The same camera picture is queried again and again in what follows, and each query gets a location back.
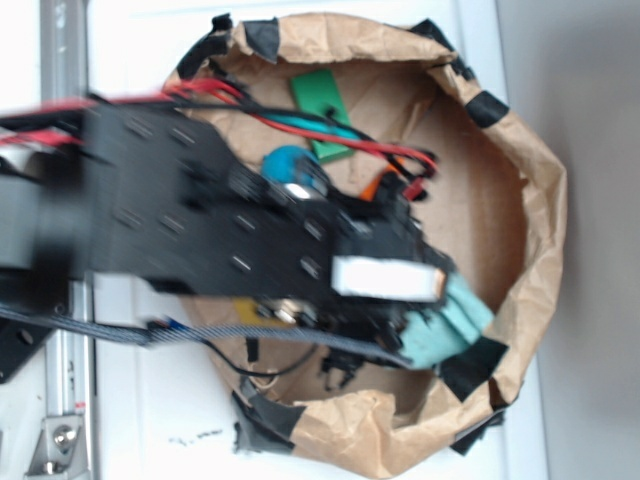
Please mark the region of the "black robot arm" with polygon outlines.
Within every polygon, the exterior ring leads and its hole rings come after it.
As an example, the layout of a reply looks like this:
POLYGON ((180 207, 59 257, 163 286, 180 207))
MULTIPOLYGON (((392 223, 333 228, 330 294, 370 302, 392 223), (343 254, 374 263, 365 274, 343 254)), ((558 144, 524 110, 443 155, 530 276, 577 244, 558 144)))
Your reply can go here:
POLYGON ((10 116, 40 143, 1 168, 1 298, 47 312, 69 281, 129 274, 161 293, 246 298, 282 322, 396 351, 405 315, 438 309, 454 267, 398 193, 366 202, 316 167, 242 164, 210 124, 160 105, 10 116))

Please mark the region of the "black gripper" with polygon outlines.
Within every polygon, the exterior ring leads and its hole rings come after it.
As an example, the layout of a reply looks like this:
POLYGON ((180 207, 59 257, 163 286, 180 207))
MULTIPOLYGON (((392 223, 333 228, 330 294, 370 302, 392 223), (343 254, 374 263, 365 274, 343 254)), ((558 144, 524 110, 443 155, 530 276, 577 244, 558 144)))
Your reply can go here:
POLYGON ((319 294, 319 317, 339 335, 375 342, 386 350, 400 350, 400 333, 410 311, 440 309, 455 265, 429 245, 407 201, 366 202, 337 192, 319 202, 322 241, 327 248, 326 286, 319 294), (442 296, 433 303, 341 296, 331 287, 335 256, 398 259, 433 265, 447 273, 442 296))

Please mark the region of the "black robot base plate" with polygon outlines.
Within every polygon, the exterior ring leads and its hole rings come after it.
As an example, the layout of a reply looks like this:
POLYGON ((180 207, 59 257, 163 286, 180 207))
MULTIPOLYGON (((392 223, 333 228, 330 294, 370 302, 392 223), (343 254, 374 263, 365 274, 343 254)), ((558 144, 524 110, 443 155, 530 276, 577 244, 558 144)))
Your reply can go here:
POLYGON ((55 332, 45 326, 20 322, 10 313, 34 312, 1 302, 1 384, 8 384, 55 332))

